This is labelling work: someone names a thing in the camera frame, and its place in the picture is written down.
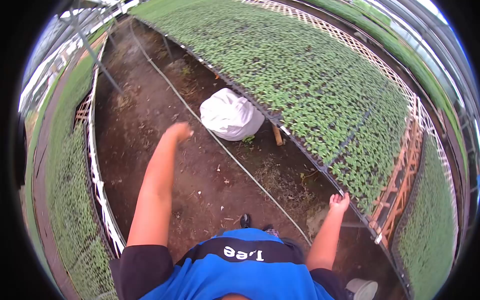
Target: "white lattice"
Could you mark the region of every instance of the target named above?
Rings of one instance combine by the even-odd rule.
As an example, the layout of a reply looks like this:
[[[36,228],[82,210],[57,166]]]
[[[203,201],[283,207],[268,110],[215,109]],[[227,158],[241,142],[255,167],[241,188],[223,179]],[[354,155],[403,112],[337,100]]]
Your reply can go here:
[[[103,46],[98,54],[98,60],[102,60],[103,52],[105,50],[105,45],[107,44],[107,36],[103,42]],[[100,180],[100,168],[98,166],[98,158],[96,155],[96,141],[95,141],[95,93],[96,85],[98,81],[98,66],[94,67],[94,76],[92,84],[92,92],[89,97],[89,108],[88,108],[88,154],[91,158],[91,175],[92,183],[95,185],[95,197],[100,206],[102,207],[102,221],[105,228],[107,236],[112,240],[115,254],[117,257],[120,257],[120,254],[125,248],[125,240],[116,226],[116,221],[113,217],[113,214],[110,209],[110,204],[107,200],[107,194],[105,193],[103,187],[103,181]]]
[[[410,88],[405,84],[405,82],[400,78],[400,76],[398,76],[398,74],[395,73],[392,70],[392,68],[390,68],[375,53],[373,53],[365,45],[363,45],[361,42],[359,42],[349,34],[327,23],[326,21],[319,19],[318,17],[315,17],[309,13],[296,9],[294,7],[290,7],[288,5],[277,3],[270,0],[234,0],[234,1],[241,1],[243,3],[257,5],[268,10],[280,12],[284,15],[297,18],[300,21],[310,24],[322,31],[328,32],[331,37],[337,39],[341,43],[350,47],[353,51],[362,55],[366,60],[368,60],[372,65],[376,66],[381,73],[383,73],[387,78],[389,78],[395,84],[399,92],[403,94],[405,98],[408,100],[408,108],[410,112],[414,116],[417,116],[417,118],[419,119],[419,124],[422,131],[426,131],[431,137],[433,137],[433,140],[435,141],[438,157],[442,162],[444,175],[450,189],[451,205],[452,205],[454,225],[455,225],[455,228],[454,228],[454,234],[455,234],[454,253],[455,253],[456,237],[458,234],[458,222],[457,222],[455,186],[453,184],[452,171],[450,169],[450,164],[448,163],[448,159],[445,154],[445,150],[442,146],[442,142],[440,141],[440,137],[438,136],[437,130],[435,129],[432,119],[427,113],[427,110],[421,103],[420,98],[414,92],[412,92],[412,90],[410,90]]]

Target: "person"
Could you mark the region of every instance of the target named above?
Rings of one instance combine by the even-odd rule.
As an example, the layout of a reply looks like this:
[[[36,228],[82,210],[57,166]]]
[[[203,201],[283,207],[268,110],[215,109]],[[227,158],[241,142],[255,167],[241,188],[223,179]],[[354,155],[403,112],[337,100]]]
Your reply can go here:
[[[145,172],[127,246],[110,262],[120,299],[345,299],[332,272],[349,195],[332,195],[306,259],[271,226],[225,231],[191,248],[173,265],[168,252],[177,143],[193,134],[186,122],[163,134]]]

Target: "white bucket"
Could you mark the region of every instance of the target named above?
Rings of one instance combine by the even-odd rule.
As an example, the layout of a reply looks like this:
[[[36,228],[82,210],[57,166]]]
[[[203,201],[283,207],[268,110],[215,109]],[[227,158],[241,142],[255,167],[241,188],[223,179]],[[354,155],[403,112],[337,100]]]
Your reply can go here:
[[[377,288],[378,283],[373,280],[355,278],[347,283],[347,289],[354,293],[353,300],[372,300]]]

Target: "green leaves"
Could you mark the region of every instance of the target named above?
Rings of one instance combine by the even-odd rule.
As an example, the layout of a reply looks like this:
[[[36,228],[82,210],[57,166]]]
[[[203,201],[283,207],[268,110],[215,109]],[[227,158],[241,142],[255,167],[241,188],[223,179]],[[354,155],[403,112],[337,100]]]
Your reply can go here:
[[[90,197],[83,125],[71,132],[75,109],[92,86],[92,67],[91,56],[80,60],[63,87],[52,116],[45,177],[55,242],[82,299],[95,299],[114,291],[108,267],[108,260],[113,257],[107,250],[108,244],[102,242],[103,228],[96,222],[98,212]]]
[[[324,31],[239,1],[151,0],[131,13],[279,112],[320,165],[332,164],[358,207],[370,209],[390,175],[407,114],[405,98],[376,67]]]
[[[401,232],[398,250],[415,299],[432,299],[445,282],[452,265],[454,224],[451,196],[442,163],[432,138],[425,135],[422,167],[413,210]]]

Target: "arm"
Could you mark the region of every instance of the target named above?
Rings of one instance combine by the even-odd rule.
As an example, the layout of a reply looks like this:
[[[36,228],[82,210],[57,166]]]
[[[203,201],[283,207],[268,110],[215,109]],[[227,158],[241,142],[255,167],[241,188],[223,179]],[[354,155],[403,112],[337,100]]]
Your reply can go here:
[[[192,134],[188,123],[176,123],[167,129],[158,142],[140,188],[127,246],[167,246],[175,151],[177,143]]]
[[[330,210],[307,256],[306,265],[309,271],[319,268],[332,270],[343,214],[349,203],[348,193],[345,193],[343,198],[340,195],[330,197]]]

